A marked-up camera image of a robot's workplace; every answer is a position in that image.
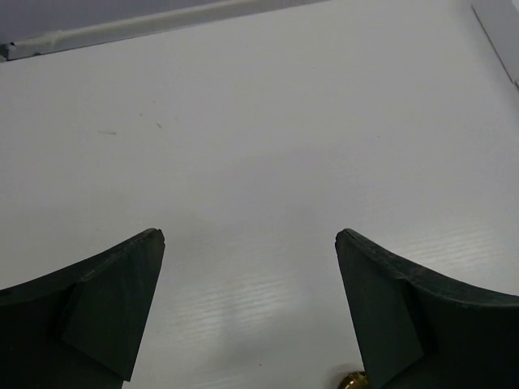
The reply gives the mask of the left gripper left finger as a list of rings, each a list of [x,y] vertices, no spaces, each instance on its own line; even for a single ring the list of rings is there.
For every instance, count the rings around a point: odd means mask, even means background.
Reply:
[[[3,388],[120,388],[131,380],[165,253],[147,229],[1,291]]]

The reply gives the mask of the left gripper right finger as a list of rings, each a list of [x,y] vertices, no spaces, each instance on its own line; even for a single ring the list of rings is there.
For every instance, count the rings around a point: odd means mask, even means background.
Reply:
[[[517,387],[517,296],[454,280],[351,229],[335,247],[371,387]]]

